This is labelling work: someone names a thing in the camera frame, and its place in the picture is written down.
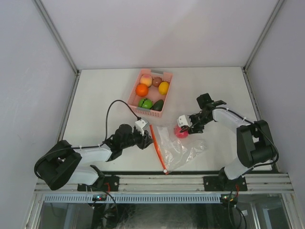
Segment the fake red fruit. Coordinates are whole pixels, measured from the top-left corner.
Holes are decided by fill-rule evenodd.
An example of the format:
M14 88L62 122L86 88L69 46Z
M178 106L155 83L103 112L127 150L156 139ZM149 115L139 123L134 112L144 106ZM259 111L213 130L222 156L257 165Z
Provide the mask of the fake red fruit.
M174 129L173 129L173 132L174 132L174 135L179 138L179 139L184 139L186 138L189 134L187 131L184 131L181 127L179 126L176 126Z

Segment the clear zip top bag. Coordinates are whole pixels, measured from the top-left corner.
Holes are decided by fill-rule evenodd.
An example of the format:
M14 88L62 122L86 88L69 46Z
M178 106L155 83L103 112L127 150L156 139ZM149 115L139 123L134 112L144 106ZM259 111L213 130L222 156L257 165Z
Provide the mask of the clear zip top bag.
M154 148L166 175L183 167L208 149L202 136L189 134L184 139L177 138L173 132L176 126L178 125L150 125Z

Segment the fake green fruit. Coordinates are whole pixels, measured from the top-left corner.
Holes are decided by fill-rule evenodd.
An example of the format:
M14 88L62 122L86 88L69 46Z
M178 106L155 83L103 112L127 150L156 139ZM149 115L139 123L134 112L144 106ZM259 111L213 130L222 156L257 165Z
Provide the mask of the fake green fruit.
M153 102L148 98L142 98L138 102L138 107L144 108L144 109L151 109L153 107Z

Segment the fake dark green avocado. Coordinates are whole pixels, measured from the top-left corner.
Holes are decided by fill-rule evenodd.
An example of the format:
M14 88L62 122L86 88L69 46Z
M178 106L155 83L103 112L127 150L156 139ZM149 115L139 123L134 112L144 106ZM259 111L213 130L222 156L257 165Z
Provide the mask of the fake dark green avocado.
M153 104L152 110L160 112L160 111L162 111L163 106L164 106L164 100L162 100L162 99L158 100Z

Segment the fake yellow lemon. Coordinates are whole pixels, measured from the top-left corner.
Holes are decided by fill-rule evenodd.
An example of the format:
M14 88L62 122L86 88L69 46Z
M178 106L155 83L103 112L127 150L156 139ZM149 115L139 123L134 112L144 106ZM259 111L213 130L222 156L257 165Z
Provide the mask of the fake yellow lemon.
M159 84L158 91L161 95L166 95L168 93L170 84L167 81L164 81Z

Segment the fake orange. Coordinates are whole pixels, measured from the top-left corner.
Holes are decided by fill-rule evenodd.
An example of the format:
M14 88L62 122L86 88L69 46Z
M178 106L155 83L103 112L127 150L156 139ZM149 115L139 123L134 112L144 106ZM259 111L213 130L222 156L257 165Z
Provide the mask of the fake orange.
M136 86L135 93L137 96L145 97L149 92L149 87L146 84L140 83Z

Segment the fake brown pink fruit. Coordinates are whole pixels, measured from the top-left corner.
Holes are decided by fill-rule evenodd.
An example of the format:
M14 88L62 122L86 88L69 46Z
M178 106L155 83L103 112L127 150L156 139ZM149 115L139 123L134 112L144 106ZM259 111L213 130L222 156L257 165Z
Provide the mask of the fake brown pink fruit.
M162 78L161 77L155 77L153 78L152 80L152 85L154 87L159 87L159 85L163 82Z

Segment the fake peach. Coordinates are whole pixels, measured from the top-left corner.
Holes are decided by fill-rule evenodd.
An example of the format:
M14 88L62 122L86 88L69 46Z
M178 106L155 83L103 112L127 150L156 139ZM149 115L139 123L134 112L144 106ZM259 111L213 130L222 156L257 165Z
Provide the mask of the fake peach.
M149 74L143 74L140 77L140 83L145 84L147 87L150 87L153 83L153 78Z

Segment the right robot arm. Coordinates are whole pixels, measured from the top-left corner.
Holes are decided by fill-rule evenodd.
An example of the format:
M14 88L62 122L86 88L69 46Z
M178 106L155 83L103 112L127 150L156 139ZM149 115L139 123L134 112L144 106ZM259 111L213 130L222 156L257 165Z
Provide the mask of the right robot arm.
M214 101L208 93L197 97L200 112L177 119L180 133L201 134L214 121L236 135L237 157L221 168L217 176L203 178L206 191L246 191L245 175L257 167L272 166L279 159L270 128L265 120L249 121L226 107L223 100Z

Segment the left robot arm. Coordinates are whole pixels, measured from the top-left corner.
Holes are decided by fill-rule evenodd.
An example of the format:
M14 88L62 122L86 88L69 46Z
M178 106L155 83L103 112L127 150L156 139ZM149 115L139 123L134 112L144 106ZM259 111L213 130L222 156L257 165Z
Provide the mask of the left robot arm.
M34 173L51 190L58 190L66 184L86 184L95 191L101 190L104 174L94 163L114 161L123 150L133 146L146 149L153 143L148 126L144 119L136 121L134 127L122 124L113 135L96 146L73 147L61 140L36 162Z

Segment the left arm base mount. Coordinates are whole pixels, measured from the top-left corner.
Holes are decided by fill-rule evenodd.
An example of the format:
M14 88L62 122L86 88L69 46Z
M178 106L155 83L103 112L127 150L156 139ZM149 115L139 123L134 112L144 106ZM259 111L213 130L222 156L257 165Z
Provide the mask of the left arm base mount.
M90 187L85 184L79 184L77 187L78 191L98 191L103 190L107 192L118 191L120 178L118 176L106 176L98 178Z

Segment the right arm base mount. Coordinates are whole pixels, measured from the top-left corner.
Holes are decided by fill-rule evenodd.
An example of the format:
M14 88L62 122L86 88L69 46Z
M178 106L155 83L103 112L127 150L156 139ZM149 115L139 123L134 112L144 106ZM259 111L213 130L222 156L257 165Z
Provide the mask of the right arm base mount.
M247 183L245 177L239 177L234 180L222 179L219 176L204 176L203 184L205 191L247 191Z

